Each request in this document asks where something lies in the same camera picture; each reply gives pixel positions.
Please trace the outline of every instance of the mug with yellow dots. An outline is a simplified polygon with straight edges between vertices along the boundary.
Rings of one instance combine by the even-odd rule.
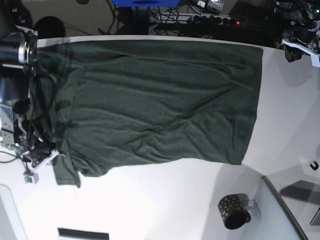
[[[238,229],[251,220],[250,214],[237,195],[225,196],[219,202],[218,207],[227,229]]]

